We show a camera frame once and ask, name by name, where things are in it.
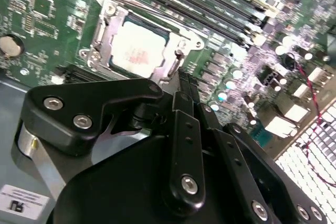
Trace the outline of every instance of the microchip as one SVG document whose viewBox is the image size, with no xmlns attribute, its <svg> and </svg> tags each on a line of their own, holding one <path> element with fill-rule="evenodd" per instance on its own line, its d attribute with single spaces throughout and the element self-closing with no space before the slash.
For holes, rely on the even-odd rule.
<svg viewBox="0 0 336 224">
<path fill-rule="evenodd" d="M 248 50 L 247 50 L 247 53 L 249 55 L 254 55 L 256 52 L 258 51 L 258 48 L 255 47 L 255 46 L 251 46 Z"/>
<path fill-rule="evenodd" d="M 80 28 L 83 28 L 84 26 L 84 21 L 81 19 L 76 20 L 76 25 Z"/>
<path fill-rule="evenodd" d="M 225 62 L 225 59 L 226 59 L 225 56 L 220 55 L 219 53 L 215 53 L 212 58 L 214 61 L 217 61 L 218 63 L 223 63 Z"/>
<path fill-rule="evenodd" d="M 273 31 L 273 29 L 274 29 L 273 25 L 266 23 L 262 30 L 267 34 L 270 34 Z"/>
<path fill-rule="evenodd" d="M 203 74 L 201 75 L 201 78 L 205 81 L 208 82 L 213 82 L 213 81 L 218 81 L 219 77 L 218 76 L 214 76 L 211 73 L 208 72 L 203 72 Z"/>
<path fill-rule="evenodd" d="M 224 68 L 223 67 L 220 67 L 216 64 L 213 64 L 213 63 L 209 63 L 208 66 L 206 67 L 207 70 L 213 72 L 213 73 L 217 73 L 217 72 L 223 72 L 224 71 Z"/>
<path fill-rule="evenodd" d="M 283 7 L 282 11 L 283 11 L 284 13 L 288 14 L 288 13 L 290 13 L 291 8 L 289 8 L 288 6 L 285 6 L 285 7 Z"/>
<path fill-rule="evenodd" d="M 48 16 L 50 7 L 51 7 L 50 0 L 34 0 L 34 11 L 37 13 L 40 13 L 44 16 Z"/>
<path fill-rule="evenodd" d="M 254 85 L 254 89 L 255 89 L 255 90 L 260 90 L 260 89 L 261 89 L 261 85 L 259 85 L 259 84 L 255 84 L 255 85 Z"/>
<path fill-rule="evenodd" d="M 263 44 L 263 46 L 261 48 L 262 48 L 262 50 L 267 51 L 267 50 L 269 50 L 271 48 L 271 46 L 270 46 L 269 43 L 265 43 L 265 44 Z"/>
<path fill-rule="evenodd" d="M 275 31 L 282 31 L 282 30 L 284 30 L 285 27 L 286 26 L 284 24 L 278 23 L 278 24 L 275 25 L 274 30 Z"/>
<path fill-rule="evenodd" d="M 199 81 L 198 82 L 198 87 L 202 90 L 202 91 L 206 91 L 209 87 L 208 84 L 204 83 L 203 81 Z"/>
<path fill-rule="evenodd" d="M 257 56 L 251 56 L 248 60 L 249 62 L 253 63 L 253 64 L 258 64 L 260 59 Z"/>
<path fill-rule="evenodd" d="M 274 6 L 275 5 L 275 0 L 266 0 L 266 3 L 271 5 L 271 6 Z"/>
<path fill-rule="evenodd" d="M 226 102 L 227 103 L 234 103 L 236 101 L 236 98 L 234 98 L 233 96 L 229 96 L 227 99 L 226 99 Z"/>
<path fill-rule="evenodd" d="M 112 41 L 112 63 L 137 76 L 149 78 L 164 60 L 162 52 L 165 44 L 164 37 L 132 22 L 125 22 Z"/>
<path fill-rule="evenodd" d="M 311 36 L 307 35 L 305 38 L 304 38 L 305 42 L 310 42 L 311 41 Z"/>
</svg>

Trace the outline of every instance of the capacitor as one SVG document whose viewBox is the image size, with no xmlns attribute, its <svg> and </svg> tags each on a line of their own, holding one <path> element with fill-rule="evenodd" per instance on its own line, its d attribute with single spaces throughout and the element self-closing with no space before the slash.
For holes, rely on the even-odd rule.
<svg viewBox="0 0 336 224">
<path fill-rule="evenodd" d="M 253 108 L 254 105 L 255 105 L 253 100 L 251 99 L 251 97 L 248 96 L 248 95 L 244 96 L 244 101 L 246 102 L 246 104 L 249 108 Z"/>
<path fill-rule="evenodd" d="M 294 38 L 287 34 L 281 33 L 278 40 L 285 47 L 291 47 L 294 44 Z"/>
<path fill-rule="evenodd" d="M 223 89 L 220 89 L 216 92 L 218 100 L 223 102 L 227 99 L 227 94 L 225 93 L 225 91 Z"/>
<path fill-rule="evenodd" d="M 236 80 L 239 80 L 243 77 L 243 72 L 240 71 L 238 68 L 233 68 L 231 70 L 231 74 L 232 74 L 233 79 L 236 79 Z"/>
<path fill-rule="evenodd" d="M 275 79 L 281 84 L 285 85 L 287 83 L 287 80 L 285 77 L 283 77 L 281 74 L 277 73 L 278 75 L 275 77 Z"/>
<path fill-rule="evenodd" d="M 0 37 L 0 52 L 8 59 L 20 56 L 24 51 L 24 43 L 18 36 L 8 34 Z"/>
<path fill-rule="evenodd" d="M 327 55 L 325 52 L 323 52 L 321 50 L 317 51 L 315 56 L 316 56 L 316 58 L 318 58 L 321 61 L 330 61 L 330 59 L 331 59 L 329 55 Z"/>
<path fill-rule="evenodd" d="M 313 58 L 313 54 L 308 52 L 307 50 L 305 50 L 304 48 L 302 47 L 298 47 L 296 49 L 296 52 L 301 56 L 303 57 L 305 60 L 311 60 Z"/>
<path fill-rule="evenodd" d="M 215 101 L 211 101 L 208 103 L 208 105 L 210 106 L 210 108 L 213 110 L 213 111 L 218 111 L 219 110 L 219 105 L 217 104 L 217 102 Z"/>
<path fill-rule="evenodd" d="M 274 43 L 272 45 L 272 49 L 274 50 L 276 55 L 284 55 L 285 53 L 288 52 L 288 48 L 286 48 L 283 45 L 280 45 L 279 43 Z"/>
<path fill-rule="evenodd" d="M 274 89 L 274 91 L 279 92 L 281 90 L 280 83 L 277 80 L 273 80 L 273 82 L 270 83 L 270 86 Z"/>
<path fill-rule="evenodd" d="M 283 66 L 290 71 L 297 69 L 297 62 L 293 54 L 286 54 L 283 59 Z"/>
<path fill-rule="evenodd" d="M 248 119 L 248 121 L 251 125 L 256 125 L 257 124 L 257 120 L 255 119 L 255 117 L 252 115 L 251 112 L 246 111 L 246 116 L 247 116 L 247 119 Z"/>
<path fill-rule="evenodd" d="M 236 83 L 232 79 L 225 79 L 223 84 L 226 86 L 227 89 L 235 90 L 237 88 Z"/>
</svg>

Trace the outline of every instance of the black plastic bracket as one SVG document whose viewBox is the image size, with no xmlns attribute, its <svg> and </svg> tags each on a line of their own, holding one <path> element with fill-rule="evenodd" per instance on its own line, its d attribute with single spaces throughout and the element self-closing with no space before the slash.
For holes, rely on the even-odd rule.
<svg viewBox="0 0 336 224">
<path fill-rule="evenodd" d="M 195 214 L 205 202 L 201 131 L 193 106 L 189 95 L 174 93 L 163 196 L 169 208 L 183 217 Z"/>
<path fill-rule="evenodd" d="M 266 152 L 239 125 L 230 123 L 223 127 L 236 140 L 248 168 L 263 190 L 263 197 L 272 206 L 281 223 L 326 223 L 317 219 L 312 212 L 319 207 L 287 176 Z M 304 219 L 299 209 L 304 209 L 308 216 Z"/>
<path fill-rule="evenodd" d="M 198 104 L 197 110 L 205 129 L 202 137 L 210 141 L 209 145 L 218 160 L 223 163 L 234 185 L 238 200 L 237 207 L 242 211 L 240 221 L 260 224 L 280 223 L 265 203 L 235 139 L 219 129 L 220 124 L 215 112 L 209 110 L 206 104 Z M 258 213 L 260 216 L 254 211 L 254 204 L 262 206 Z"/>
<path fill-rule="evenodd" d="M 21 119 L 31 134 L 77 156 L 91 151 L 105 130 L 105 115 L 119 116 L 133 106 L 155 103 L 162 97 L 161 88 L 148 79 L 42 86 L 26 94 Z M 57 98 L 62 107 L 48 109 L 44 105 L 47 98 Z M 87 116 L 92 125 L 88 129 L 76 127 L 73 120 L 77 115 Z"/>
</svg>

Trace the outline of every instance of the silver screw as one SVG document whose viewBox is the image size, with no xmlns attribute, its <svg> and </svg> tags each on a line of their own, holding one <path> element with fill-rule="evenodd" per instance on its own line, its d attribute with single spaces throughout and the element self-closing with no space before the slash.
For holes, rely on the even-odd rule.
<svg viewBox="0 0 336 224">
<path fill-rule="evenodd" d="M 310 207 L 310 209 L 318 220 L 323 219 L 321 213 L 315 207 Z"/>
<path fill-rule="evenodd" d="M 55 97 L 49 97 L 43 101 L 44 106 L 49 110 L 60 110 L 63 108 L 63 102 Z"/>
<path fill-rule="evenodd" d="M 298 208 L 299 214 L 303 217 L 303 219 L 309 220 L 309 214 L 307 213 L 307 211 L 301 206 L 298 206 L 297 208 Z"/>
<path fill-rule="evenodd" d="M 209 113 L 212 111 L 212 109 L 208 105 L 204 105 L 204 109 L 206 112 L 209 112 Z"/>
<path fill-rule="evenodd" d="M 240 133 L 240 128 L 238 128 L 237 126 L 234 125 L 233 129 L 235 130 L 235 132 Z"/>
<path fill-rule="evenodd" d="M 23 76 L 27 76 L 29 75 L 29 70 L 26 68 L 21 68 L 20 69 L 20 74 L 22 74 Z"/>
<path fill-rule="evenodd" d="M 198 186 L 196 181 L 189 177 L 189 176 L 184 176 L 181 181 L 183 189 L 189 193 L 189 194 L 196 194 L 198 191 Z"/>
<path fill-rule="evenodd" d="M 116 11 L 117 11 L 117 9 L 116 9 L 115 6 L 113 6 L 113 5 L 109 5 L 109 6 L 106 8 L 106 14 L 107 14 L 107 15 L 113 15 L 113 14 L 115 14 Z"/>
<path fill-rule="evenodd" d="M 74 125 L 83 130 L 87 130 L 92 126 L 92 120 L 86 115 L 76 115 L 73 120 Z"/>
<path fill-rule="evenodd" d="M 252 208 L 256 215 L 263 221 L 268 219 L 268 214 L 266 209 L 257 201 L 252 201 Z"/>
<path fill-rule="evenodd" d="M 150 84 L 149 88 L 156 93 L 160 91 L 159 87 L 155 84 Z"/>
</svg>

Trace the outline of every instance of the green circuit board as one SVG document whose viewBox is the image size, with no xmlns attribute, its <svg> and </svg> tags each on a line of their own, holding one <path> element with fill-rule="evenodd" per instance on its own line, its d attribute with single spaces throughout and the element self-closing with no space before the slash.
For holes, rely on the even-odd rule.
<svg viewBox="0 0 336 224">
<path fill-rule="evenodd" d="M 253 127 L 248 125 L 246 116 L 241 113 L 244 103 L 242 97 L 245 93 L 257 97 L 256 108 L 261 107 L 265 101 L 272 102 L 276 98 L 277 93 L 269 88 L 256 88 L 256 76 L 262 72 L 264 65 L 276 66 L 281 63 L 282 59 L 271 47 L 278 34 L 295 36 L 297 45 L 312 52 L 326 50 L 326 33 L 336 23 L 335 0 L 226 0 L 241 13 L 254 15 L 260 20 L 265 18 L 266 13 L 254 8 L 254 2 L 259 8 L 277 11 L 277 26 L 268 34 L 264 34 L 264 45 L 258 46 L 256 52 L 250 54 L 246 48 L 222 36 L 218 31 L 244 39 L 246 35 L 231 24 L 222 24 L 219 29 L 218 20 L 209 17 L 206 19 L 206 15 L 202 14 L 206 8 L 191 5 L 188 0 L 167 0 L 169 5 L 158 4 L 156 0 L 137 1 L 183 21 L 206 35 L 202 37 L 204 49 L 191 51 L 183 67 L 195 77 L 202 78 L 204 69 L 214 54 L 224 56 L 225 62 L 221 65 L 223 71 L 216 74 L 218 80 L 211 83 L 212 88 L 201 92 L 202 100 L 218 103 L 217 115 L 221 123 L 235 121 L 250 130 Z M 173 4 L 175 9 L 187 9 L 183 12 L 187 15 L 172 12 Z M 209 9 L 217 9 L 223 16 L 239 23 L 239 26 L 252 30 L 260 29 L 230 8 L 217 8 L 212 0 L 204 1 L 203 5 Z M 19 57 L 6 59 L 0 56 L 0 68 L 5 69 L 7 76 L 29 87 L 35 87 L 52 84 L 51 78 L 59 65 L 74 64 L 91 71 L 87 62 L 79 56 L 79 51 L 90 48 L 101 11 L 101 6 L 96 0 L 0 0 L 0 7 L 0 36 L 13 34 L 25 44 L 25 52 Z M 315 58 L 311 62 L 316 66 L 324 64 Z M 232 78 L 233 69 L 239 69 L 243 77 L 235 81 L 237 89 L 230 90 L 222 81 Z M 95 74 L 112 79 L 104 73 Z M 289 72 L 286 76 L 290 83 L 297 77 L 297 73 Z M 220 89 L 226 90 L 226 101 L 218 100 L 216 90 Z"/>
</svg>

